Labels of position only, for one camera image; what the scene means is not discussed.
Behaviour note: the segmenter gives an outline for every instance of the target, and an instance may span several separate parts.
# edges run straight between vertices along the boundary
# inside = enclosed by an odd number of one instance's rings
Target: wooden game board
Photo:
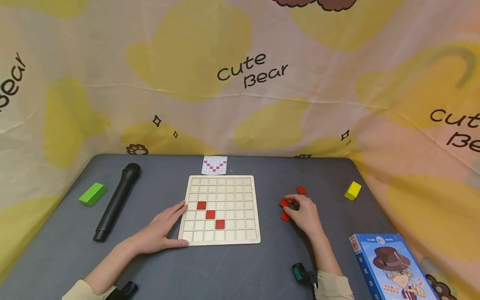
[[[253,176],[189,177],[179,239],[191,246],[260,242]]]

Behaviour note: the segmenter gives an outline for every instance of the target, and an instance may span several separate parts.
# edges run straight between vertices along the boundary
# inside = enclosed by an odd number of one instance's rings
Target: red tile
[[[285,200],[285,199],[282,199],[282,201],[280,201],[280,206],[281,206],[281,207],[289,206],[289,205],[290,205],[290,202],[288,202],[288,201]]]
[[[290,221],[290,217],[285,212],[282,212],[280,219],[284,220],[285,222]]]
[[[225,229],[225,220],[215,221],[215,229]]]
[[[207,201],[197,202],[197,209],[207,209]]]
[[[300,195],[304,195],[304,194],[307,193],[307,191],[305,190],[305,188],[302,187],[302,186],[297,187],[297,191],[299,192]]]
[[[207,210],[205,219],[215,219],[215,210]]]

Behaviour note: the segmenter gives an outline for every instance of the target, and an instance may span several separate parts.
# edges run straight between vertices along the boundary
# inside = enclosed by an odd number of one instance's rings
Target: game box
[[[374,300],[438,300],[399,234],[354,234],[350,243]]]

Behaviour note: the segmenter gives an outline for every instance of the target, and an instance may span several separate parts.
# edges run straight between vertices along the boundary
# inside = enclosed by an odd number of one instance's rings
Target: gray table
[[[200,174],[202,156],[99,155],[92,158],[67,195],[0,287],[2,300],[52,300],[86,276],[116,245],[160,211],[185,196],[188,177]],[[95,228],[127,163],[142,167],[117,224],[104,243],[92,242]],[[322,224],[356,299],[371,299],[348,238],[353,233],[394,233],[354,164],[337,158],[228,158],[228,174],[253,175],[262,242],[198,246],[137,257],[118,279],[140,290],[133,300],[150,299],[313,299],[298,284],[291,266],[313,269],[309,243],[293,222],[280,219],[278,203],[304,186],[317,204]],[[343,194],[352,181],[363,188],[353,202]],[[94,182],[108,192],[93,207],[78,197]],[[171,231],[177,237],[177,222]]]

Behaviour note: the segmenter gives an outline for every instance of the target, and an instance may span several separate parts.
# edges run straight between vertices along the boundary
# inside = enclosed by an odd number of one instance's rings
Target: fabric backdrop
[[[480,299],[479,13],[0,0],[0,279],[97,154],[348,157],[442,300]]]

